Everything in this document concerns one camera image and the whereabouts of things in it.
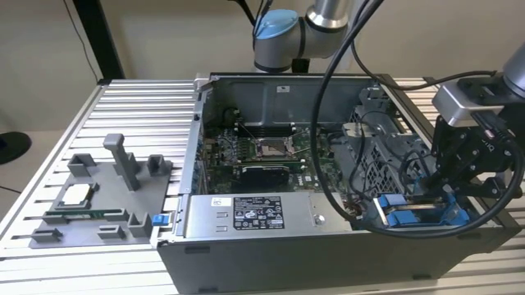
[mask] green circuit board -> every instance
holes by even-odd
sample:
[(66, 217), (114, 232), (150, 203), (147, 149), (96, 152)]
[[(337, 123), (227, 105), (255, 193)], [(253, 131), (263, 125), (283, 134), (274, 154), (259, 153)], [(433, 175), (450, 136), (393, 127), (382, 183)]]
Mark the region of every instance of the green circuit board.
[[(231, 130), (218, 134), (206, 140), (210, 194), (239, 193), (235, 187), (243, 167), (287, 167), (289, 183), (275, 192), (322, 192), (312, 163), (307, 128), (297, 128), (295, 133), (285, 138), (241, 138)], [(330, 189), (345, 193), (348, 188), (325, 135), (320, 136), (318, 150)]]

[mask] open computer chassis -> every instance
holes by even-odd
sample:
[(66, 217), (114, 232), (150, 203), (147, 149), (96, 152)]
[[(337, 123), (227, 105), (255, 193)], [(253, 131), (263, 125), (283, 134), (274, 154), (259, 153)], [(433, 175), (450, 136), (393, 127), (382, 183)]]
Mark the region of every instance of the open computer chassis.
[[(309, 150), (320, 80), (316, 74), (222, 73), (206, 84), (198, 81), (179, 209), (158, 244), (185, 294), (436, 279), (520, 230), (505, 211), (468, 234), (437, 240), (373, 234), (341, 218), (320, 188)], [(330, 189), (366, 222), (392, 230), (444, 229), (495, 203), (454, 194), (418, 199), (418, 179), (425, 169), (434, 171), (433, 125), (404, 92), (366, 76), (336, 76), (320, 122)], [(420, 156), (400, 173), (408, 151)], [(349, 188), (354, 167), (354, 187), (370, 196), (357, 203)], [(413, 204), (421, 210), (402, 209)]]

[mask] cable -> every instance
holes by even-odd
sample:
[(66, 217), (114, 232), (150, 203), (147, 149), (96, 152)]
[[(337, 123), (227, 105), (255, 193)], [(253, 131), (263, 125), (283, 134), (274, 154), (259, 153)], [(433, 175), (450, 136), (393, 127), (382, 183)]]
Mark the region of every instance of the cable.
[(270, 11), (273, 0), (266, 1), (265, 7), (262, 4), (263, 4), (263, 0), (261, 0), (259, 9), (257, 10), (257, 18), (255, 18), (257, 25), (254, 26), (254, 30), (253, 30), (253, 47), (254, 48), (255, 48), (255, 39), (257, 39), (258, 30), (261, 27), (261, 22), (263, 21), (263, 18)]
[(262, 11), (262, 9), (263, 9), (263, 4), (265, 3), (265, 0), (261, 0), (261, 3), (259, 3), (259, 8), (258, 8), (258, 10), (257, 10), (257, 14), (255, 14), (255, 25), (254, 25), (254, 28), (253, 28), (253, 38), (255, 39), (255, 29), (258, 28), (258, 26), (259, 26), (259, 24), (261, 24), (261, 20), (263, 19), (263, 18), (261, 18), (259, 19), (259, 16), (261, 16), (261, 11)]
[(88, 62), (88, 65), (90, 65), (90, 68), (91, 68), (92, 75), (95, 76), (95, 82), (99, 82), (99, 77), (96, 76), (96, 72), (95, 72), (95, 69), (92, 68), (92, 64), (91, 64), (91, 61), (90, 61), (88, 51), (87, 51), (87, 49), (86, 49), (86, 43), (84, 43), (84, 40), (82, 40), (82, 36), (80, 36), (79, 30), (78, 30), (78, 28), (76, 28), (75, 20), (74, 20), (74, 17), (71, 16), (70, 7), (68, 7), (68, 5), (67, 5), (66, 0), (63, 0), (63, 3), (64, 3), (64, 6), (66, 6), (67, 14), (68, 14), (68, 16), (70, 16), (71, 24), (74, 25), (74, 29), (75, 29), (75, 32), (76, 32), (76, 36), (79, 37), (79, 40), (80, 40), (80, 43), (82, 43), (82, 49), (84, 50), (86, 61)]
[(424, 167), (424, 172), (425, 172), (426, 176), (430, 176), (429, 166), (426, 165), (424, 157), (421, 156), (421, 154), (420, 154), (420, 152), (417, 150), (412, 149), (410, 151), (406, 152), (406, 154), (404, 156), (404, 160), (401, 161), (401, 166), (400, 166), (400, 171), (398, 171), (398, 178), (400, 178), (400, 181), (401, 181), (401, 185), (404, 186), (404, 189), (405, 189), (405, 194), (409, 191), (409, 186), (408, 186), (408, 182), (406, 182), (406, 179), (409, 178), (409, 176), (408, 176), (408, 172), (406, 171), (408, 171), (408, 168), (409, 168), (409, 164), (412, 163), (409, 161), (409, 158), (410, 158), (410, 156), (413, 154), (416, 154), (416, 156), (417, 156), (416, 159), (420, 159), (421, 166)]
[(523, 178), (524, 178), (524, 168), (525, 168), (525, 163), (524, 163), (524, 153), (517, 145), (516, 141), (512, 138), (508, 138), (503, 144), (508, 146), (508, 151), (512, 153), (512, 156), (515, 158), (515, 173), (511, 178), (511, 183), (509, 186), (505, 190), (505, 193), (503, 197), (499, 199), (496, 202), (495, 206), (470, 223), (465, 224), (464, 226), (458, 226), (453, 229), (448, 230), (428, 230), (426, 232), (412, 232), (412, 231), (397, 231), (397, 230), (388, 230), (388, 229), (381, 229), (366, 222), (362, 222), (356, 219), (353, 215), (350, 215), (345, 209), (340, 206), (337, 203), (337, 200), (334, 198), (334, 195), (332, 194), (332, 191), (329, 189), (329, 183), (326, 181), (326, 176), (322, 172), (321, 169), (321, 164), (320, 164), (320, 154), (318, 154), (318, 143), (317, 143), (317, 127), (318, 127), (318, 119), (320, 119), (320, 110), (321, 110), (321, 102), (322, 98), (326, 92), (326, 88), (329, 86), (330, 82), (330, 77), (336, 72), (337, 65), (341, 62), (341, 59), (345, 55), (345, 52), (350, 46), (350, 44), (354, 42), (356, 36), (360, 33), (362, 27), (365, 26), (365, 23), (369, 21), (372, 15), (380, 8), (384, 0), (374, 0), (370, 4), (369, 9), (364, 13), (362, 17), (358, 19), (356, 25), (353, 26), (350, 33), (348, 37), (344, 40), (344, 43), (341, 45), (341, 48), (334, 54), (334, 57), (332, 59), (330, 65), (326, 69), (325, 75), (322, 77), (321, 81), (321, 86), (318, 93), (316, 94), (316, 100), (314, 100), (314, 107), (312, 110), (312, 128), (310, 128), (310, 149), (312, 149), (312, 161), (314, 163), (314, 168), (316, 168), (316, 173), (318, 175), (318, 181), (320, 185), (322, 188), (322, 191), (326, 195), (326, 199), (329, 200), (330, 205), (336, 209), (337, 213), (341, 215), (342, 218), (349, 220), (356, 226), (362, 227), (368, 231), (388, 235), (390, 237), (397, 237), (397, 238), (413, 238), (413, 239), (421, 239), (421, 238), (444, 238), (444, 237), (450, 237), (456, 236), (458, 234), (465, 233), (466, 231), (476, 229), (481, 225), (484, 225), (497, 214), (499, 212), (505, 208), (505, 206), (509, 204), (509, 202), (513, 199), (513, 195), (516, 190), (520, 188)]
[(226, 123), (226, 113), (229, 111), (237, 111), (237, 108), (231, 106), (230, 108), (226, 108), (222, 110), (222, 116), (221, 116), (221, 124), (222, 125)]
[(250, 21), (253, 26), (255, 26), (255, 18), (254, 18), (253, 12), (250, 11), (250, 7), (246, 4), (246, 1), (245, 0), (230, 0), (230, 1), (234, 1), (234, 2), (237, 2), (239, 4), (241, 8), (245, 11), (247, 20)]
[[(366, 7), (368, 4), (369, 4), (369, 0), (365, 0), (365, 2), (362, 3), (362, 5), (361, 5), (361, 7), (358, 9), (358, 12), (356, 14), (353, 26), (356, 26), (356, 24), (357, 24), (357, 22), (358, 22), (358, 20), (361, 18), (362, 11), (365, 10), (365, 7)], [(454, 75), (448, 76), (445, 78), (437, 79), (436, 81), (425, 83), (422, 85), (402, 87), (402, 86), (400, 86), (397, 84), (392, 84), (392, 83), (386, 82), (384, 79), (381, 79), (377, 75), (374, 75), (370, 72), (369, 68), (365, 66), (365, 64), (362, 63), (362, 60), (361, 60), (361, 58), (358, 56), (358, 52), (356, 50), (356, 42), (352, 42), (350, 49), (352, 49), (352, 54), (354, 55), (356, 62), (358, 63), (360, 68), (366, 73), (366, 75), (369, 75), (374, 80), (377, 80), (377, 82), (380, 84), (384, 84), (386, 87), (390, 87), (392, 89), (397, 89), (397, 90), (402, 90), (402, 91), (420, 90), (420, 89), (424, 89), (424, 88), (430, 87), (433, 85), (441, 84), (444, 82), (448, 82), (450, 80), (456, 80), (456, 79), (460, 79), (460, 78), (464, 78), (464, 77), (470, 77), (470, 76), (493, 76), (497, 73), (497, 71), (469, 71), (469, 72), (454, 74)]]
[[(368, 114), (373, 114), (373, 113), (386, 114), (385, 112), (381, 112), (381, 111), (369, 111), (369, 112), (364, 113), (364, 115), (358, 119), (358, 123), (368, 125), (370, 127), (370, 129), (376, 130), (374, 126), (370, 123), (364, 121), (364, 118), (366, 117), (366, 115)], [(360, 125), (360, 128), (361, 128), (361, 145), (360, 145), (360, 150), (358, 150), (358, 157), (356, 159), (356, 165), (354, 165), (354, 168), (352, 169), (352, 172), (350, 172), (349, 185), (350, 185), (350, 189), (354, 191), (356, 194), (358, 194), (358, 196), (362, 199), (366, 199), (366, 200), (372, 201), (370, 197), (365, 194), (365, 191), (360, 191), (354, 187), (354, 177), (356, 177), (356, 174), (357, 174), (361, 162), (362, 162), (362, 156), (364, 156), (364, 153), (365, 153), (365, 131), (362, 129), (362, 125)], [(397, 155), (394, 153), (394, 151), (390, 149), (390, 147), (388, 146), (386, 141), (384, 140), (384, 138), (380, 137), (380, 140), (382, 141), (382, 143), (384, 143), (389, 153), (392, 153), (392, 155), (394, 155), (400, 159), (401, 156)]]
[(0, 189), (6, 189), (7, 191), (15, 192), (15, 193), (18, 193), (18, 194), (22, 194), (22, 193), (23, 193), (23, 192), (20, 192), (20, 191), (18, 191), (16, 189), (11, 189), (11, 188), (8, 188), (8, 187), (6, 187), (6, 186), (0, 186)]

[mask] wall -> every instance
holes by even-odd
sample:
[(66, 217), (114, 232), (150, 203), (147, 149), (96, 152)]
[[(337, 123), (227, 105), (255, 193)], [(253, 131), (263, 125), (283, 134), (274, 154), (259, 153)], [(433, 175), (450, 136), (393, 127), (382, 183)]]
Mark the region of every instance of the wall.
[(95, 84), (63, 1), (0, 1), (0, 131), (64, 129)]
[[(258, 0), (247, 0), (257, 12)], [(310, 0), (275, 0), (301, 14)], [(104, 0), (122, 66), (130, 77), (191, 79), (195, 73), (254, 69), (253, 28), (226, 0)]]
[[(385, 2), (358, 40), (377, 73), (444, 76), (500, 68), (525, 39), (523, 0)], [(251, 27), (234, 2), (102, 3), (130, 78), (191, 79), (197, 72), (253, 70)], [(310, 3), (275, 0), (274, 8), (302, 14)], [(258, 0), (249, 4), (255, 10)], [(313, 61), (312, 70), (324, 71), (328, 63)], [(66, 128), (95, 78), (62, 0), (0, 1), (0, 69), (0, 130)], [(356, 65), (350, 71), (358, 71)]]
[(360, 56), (398, 77), (501, 69), (525, 41), (524, 11), (523, 0), (388, 0), (362, 30)]

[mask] power supply label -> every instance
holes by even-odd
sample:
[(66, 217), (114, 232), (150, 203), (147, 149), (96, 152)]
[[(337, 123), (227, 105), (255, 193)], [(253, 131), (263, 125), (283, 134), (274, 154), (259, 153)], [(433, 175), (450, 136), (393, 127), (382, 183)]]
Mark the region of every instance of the power supply label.
[(281, 197), (234, 198), (233, 209), (237, 230), (285, 228)]

